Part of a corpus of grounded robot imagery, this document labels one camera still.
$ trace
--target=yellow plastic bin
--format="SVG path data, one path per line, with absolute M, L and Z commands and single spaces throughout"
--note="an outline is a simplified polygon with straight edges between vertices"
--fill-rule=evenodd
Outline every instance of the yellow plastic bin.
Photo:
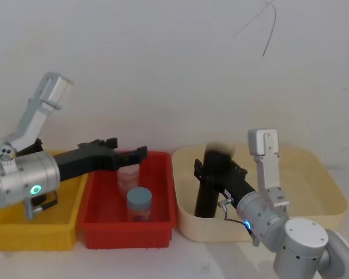
M 67 251 L 76 242 L 76 220 L 88 174 L 62 182 L 58 204 L 34 220 L 23 203 L 0 210 L 0 251 Z

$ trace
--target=red tray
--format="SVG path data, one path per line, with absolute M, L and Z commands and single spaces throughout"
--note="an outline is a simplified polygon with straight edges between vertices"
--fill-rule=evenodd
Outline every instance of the red tray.
M 115 171 L 89 175 L 79 213 L 88 249 L 168 247 L 176 226 L 176 197 L 170 155 L 148 152 L 140 167 L 140 186 L 152 193 L 151 221 L 128 222 Z

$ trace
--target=plastic container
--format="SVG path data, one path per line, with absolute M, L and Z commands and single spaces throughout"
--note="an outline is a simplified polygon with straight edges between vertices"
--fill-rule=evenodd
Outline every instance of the plastic container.
M 258 189 L 257 169 L 247 145 L 236 145 L 233 160 L 248 171 L 247 182 Z M 179 229 L 189 239 L 208 241 L 250 241 L 240 224 L 224 221 L 222 209 L 215 218 L 194 216 L 199 181 L 194 177 L 194 160 L 203 160 L 205 145 L 177 150 L 172 157 Z M 311 219 L 324 228 L 335 229 L 348 205 L 336 183 L 320 161 L 310 152 L 293 146 L 280 146 L 280 183 L 290 201 L 290 217 Z M 228 217 L 239 220 L 231 207 Z
M 23 203 L 0 210 L 0 251 L 66 251 L 76 242 L 76 220 L 88 175 L 62 182 L 58 204 L 26 219 Z
M 139 179 L 140 179 L 139 164 L 121 167 L 117 171 L 117 184 L 119 186 L 120 194 L 123 197 L 125 197 L 131 189 L 138 187 Z
M 137 187 L 127 194 L 129 222 L 148 222 L 151 219 L 152 194 L 149 189 Z
M 140 185 L 152 193 L 151 221 L 129 222 L 126 199 L 119 194 L 115 171 L 88 178 L 79 227 L 89 249 L 167 247 L 176 225 L 176 200 L 170 155 L 148 152 L 140 166 Z

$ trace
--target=clear plastic jar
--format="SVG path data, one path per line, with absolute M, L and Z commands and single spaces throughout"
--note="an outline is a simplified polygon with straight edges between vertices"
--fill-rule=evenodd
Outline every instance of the clear plastic jar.
M 137 187 L 127 194 L 127 213 L 130 222 L 151 220 L 152 194 L 149 189 Z
M 119 186 L 119 191 L 123 197 L 125 197 L 131 189 L 138 187 L 139 180 L 140 180 L 139 164 L 121 167 L 117 171 L 117 184 Z

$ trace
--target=blue lid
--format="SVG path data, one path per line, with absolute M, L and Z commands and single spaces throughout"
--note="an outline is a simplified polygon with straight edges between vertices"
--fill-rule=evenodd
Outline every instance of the blue lid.
M 135 187 L 127 194 L 127 206 L 132 210 L 148 210 L 151 207 L 151 201 L 152 194 L 144 187 Z

